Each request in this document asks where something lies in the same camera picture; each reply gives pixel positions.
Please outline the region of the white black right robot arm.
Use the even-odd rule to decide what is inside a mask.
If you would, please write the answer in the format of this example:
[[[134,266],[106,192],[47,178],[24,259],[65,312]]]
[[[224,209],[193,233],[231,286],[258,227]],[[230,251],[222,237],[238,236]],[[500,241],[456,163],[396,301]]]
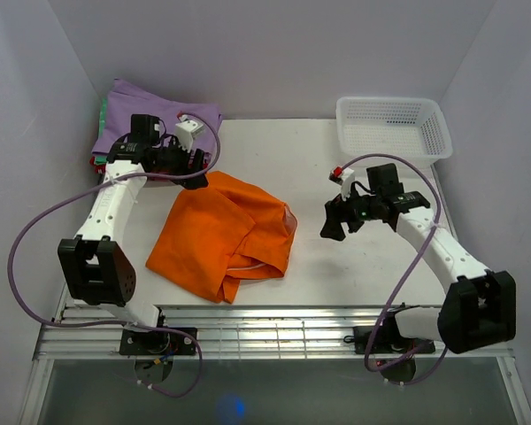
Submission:
[[[417,252],[442,285],[442,306],[385,307],[366,347],[378,343],[401,352],[413,340],[438,341],[456,354],[516,336],[516,283],[506,271],[495,272],[473,257],[440,228],[438,207],[418,191],[406,191],[393,163],[369,167],[362,185],[350,168],[329,175],[340,193],[326,202],[320,235],[341,242],[368,221],[380,221]]]

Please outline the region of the orange trousers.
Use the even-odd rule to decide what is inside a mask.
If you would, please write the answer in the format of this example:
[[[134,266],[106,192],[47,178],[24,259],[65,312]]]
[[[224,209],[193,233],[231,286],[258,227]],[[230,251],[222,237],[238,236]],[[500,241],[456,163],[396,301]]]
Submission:
[[[265,190],[222,172],[177,196],[146,267],[213,303],[233,303],[244,280],[282,278],[297,219]]]

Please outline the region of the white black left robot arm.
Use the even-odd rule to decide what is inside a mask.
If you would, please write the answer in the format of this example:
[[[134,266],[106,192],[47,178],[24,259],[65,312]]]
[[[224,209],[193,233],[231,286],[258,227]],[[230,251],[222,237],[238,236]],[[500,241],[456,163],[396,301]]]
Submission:
[[[139,342],[154,354],[168,347],[170,333],[158,324],[160,310],[135,292],[136,272],[123,251],[123,236],[148,180],[169,180],[185,189],[207,187],[205,153],[195,146],[207,128],[204,120],[185,112],[173,132],[156,116],[132,115],[129,131],[110,148],[87,219],[74,238],[58,246],[71,297],[103,308],[129,328],[144,326]]]

